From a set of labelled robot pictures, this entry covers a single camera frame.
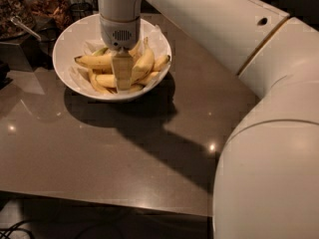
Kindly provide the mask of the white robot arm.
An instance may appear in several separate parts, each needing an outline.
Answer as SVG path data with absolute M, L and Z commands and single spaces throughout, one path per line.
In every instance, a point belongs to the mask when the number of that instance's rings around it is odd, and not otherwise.
M 98 0 L 103 40 L 132 47 L 143 0 Z M 319 239 L 319 32 L 259 0 L 147 0 L 260 98 L 227 140 L 214 239 Z

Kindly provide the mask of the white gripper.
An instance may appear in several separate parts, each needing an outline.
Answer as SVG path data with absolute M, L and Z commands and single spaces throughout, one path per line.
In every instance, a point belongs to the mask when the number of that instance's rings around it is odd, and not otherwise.
M 127 50 L 140 39 L 141 18 L 119 22 L 100 16 L 101 36 L 112 50 L 112 70 L 118 92 L 127 92 L 131 87 L 134 59 Z

